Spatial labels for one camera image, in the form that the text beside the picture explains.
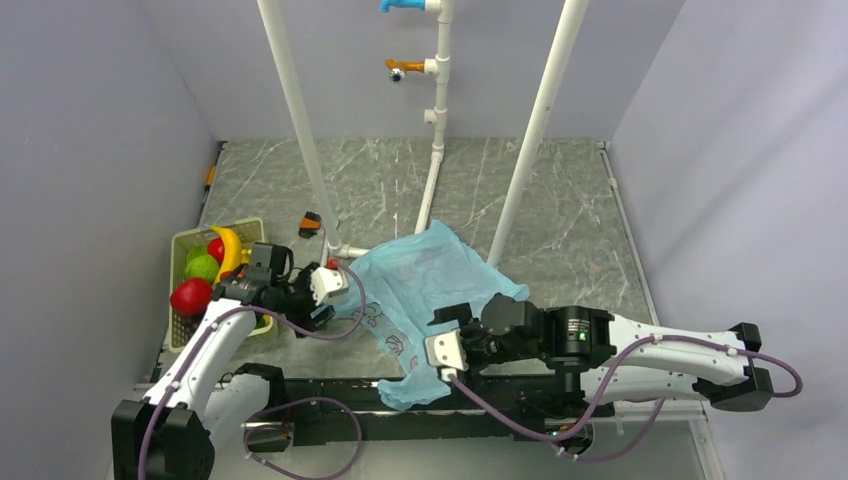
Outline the red fake apple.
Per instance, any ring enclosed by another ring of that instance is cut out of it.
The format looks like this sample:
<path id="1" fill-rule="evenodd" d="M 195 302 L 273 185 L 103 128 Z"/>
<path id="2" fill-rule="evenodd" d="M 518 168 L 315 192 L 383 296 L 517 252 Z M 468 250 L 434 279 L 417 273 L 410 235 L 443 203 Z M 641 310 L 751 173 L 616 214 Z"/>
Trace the red fake apple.
<path id="1" fill-rule="evenodd" d="M 170 296 L 172 310 L 180 316 L 201 315 L 211 302 L 212 285 L 200 277 L 192 277 L 181 283 Z"/>

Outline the light blue plastic bag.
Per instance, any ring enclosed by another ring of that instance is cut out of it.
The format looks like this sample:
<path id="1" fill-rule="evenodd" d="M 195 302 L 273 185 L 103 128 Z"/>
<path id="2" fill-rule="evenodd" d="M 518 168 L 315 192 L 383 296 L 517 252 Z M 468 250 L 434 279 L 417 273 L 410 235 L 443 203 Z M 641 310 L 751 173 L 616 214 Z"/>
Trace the light blue plastic bag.
<path id="1" fill-rule="evenodd" d="M 382 403 L 399 411 L 428 405 L 450 394 L 435 367 L 426 361 L 424 341 L 456 328 L 454 321 L 431 322 L 436 310 L 467 303 L 474 315 L 496 294 L 526 300 L 530 289 L 488 265 L 447 225 L 434 221 L 414 234 L 383 243 L 350 266 L 357 275 L 351 290 L 335 304 L 344 325 L 356 318 L 397 359 L 401 380 L 381 379 Z"/>

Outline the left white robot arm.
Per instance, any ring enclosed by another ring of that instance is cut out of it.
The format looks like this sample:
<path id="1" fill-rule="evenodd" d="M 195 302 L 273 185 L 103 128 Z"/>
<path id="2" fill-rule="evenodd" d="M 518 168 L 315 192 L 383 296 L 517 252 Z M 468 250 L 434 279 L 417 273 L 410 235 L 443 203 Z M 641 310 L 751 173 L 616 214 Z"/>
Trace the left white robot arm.
<path id="1" fill-rule="evenodd" d="M 206 479 L 217 449 L 257 414 L 279 417 L 290 400 L 281 368 L 246 363 L 223 382 L 238 347 L 266 316 L 317 337 L 322 303 L 347 292 L 346 275 L 320 263 L 293 271 L 293 253 L 258 242 L 247 262 L 224 269 L 195 334 L 139 400 L 111 417 L 117 479 Z"/>

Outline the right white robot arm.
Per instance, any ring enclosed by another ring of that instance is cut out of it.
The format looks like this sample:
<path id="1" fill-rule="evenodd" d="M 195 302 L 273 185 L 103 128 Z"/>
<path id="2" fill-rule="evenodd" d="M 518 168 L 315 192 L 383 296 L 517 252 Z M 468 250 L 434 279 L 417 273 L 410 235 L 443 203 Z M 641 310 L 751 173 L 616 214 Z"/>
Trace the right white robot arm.
<path id="1" fill-rule="evenodd" d="M 768 370 L 754 363 L 762 342 L 750 323 L 687 332 L 578 305 L 542 309 L 502 294 L 479 315 L 458 304 L 436 310 L 431 323 L 448 329 L 425 338 L 428 364 L 443 382 L 464 380 L 479 395 L 491 390 L 482 370 L 542 362 L 547 374 L 506 383 L 513 408 L 527 417 L 577 416 L 591 404 L 608 415 L 617 401 L 668 397 L 753 412 L 776 395 Z"/>

